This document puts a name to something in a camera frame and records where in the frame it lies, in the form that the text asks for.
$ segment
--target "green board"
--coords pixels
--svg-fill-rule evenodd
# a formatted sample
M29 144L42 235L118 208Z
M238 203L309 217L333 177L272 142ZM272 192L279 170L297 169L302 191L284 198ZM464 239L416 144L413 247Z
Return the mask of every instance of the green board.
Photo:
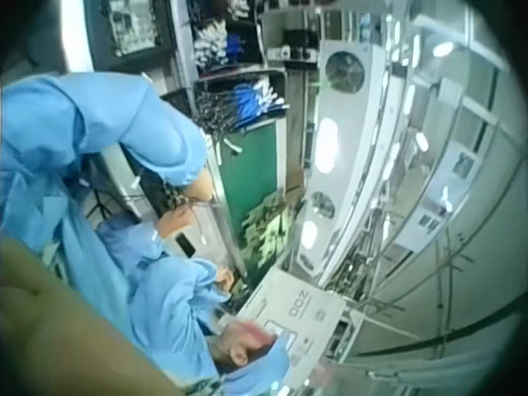
M276 127L262 126L229 140L243 151L233 157L231 150L222 144L219 168L234 235L240 241L246 213L277 189Z

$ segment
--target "white sign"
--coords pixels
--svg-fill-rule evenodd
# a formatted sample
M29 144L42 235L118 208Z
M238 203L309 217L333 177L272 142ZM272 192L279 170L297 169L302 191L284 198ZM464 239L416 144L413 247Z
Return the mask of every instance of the white sign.
M285 384L298 388L317 365L345 307L338 295L272 267L238 317L277 335L289 333Z

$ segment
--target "ear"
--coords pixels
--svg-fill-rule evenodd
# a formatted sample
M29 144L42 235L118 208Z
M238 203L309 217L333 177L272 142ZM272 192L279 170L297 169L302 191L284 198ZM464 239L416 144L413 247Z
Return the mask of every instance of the ear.
M248 363L248 354L246 349L241 345L235 345L229 350L231 360L238 367L244 367Z

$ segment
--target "green panel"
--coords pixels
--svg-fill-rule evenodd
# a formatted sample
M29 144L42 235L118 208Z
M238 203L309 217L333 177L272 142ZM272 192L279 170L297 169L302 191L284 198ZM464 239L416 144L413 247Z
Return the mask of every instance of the green panel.
M246 136L232 136L229 140L243 152L236 157L221 144L220 175L224 184L233 230L238 240L246 213L262 203L277 189L277 150L275 124L252 130Z

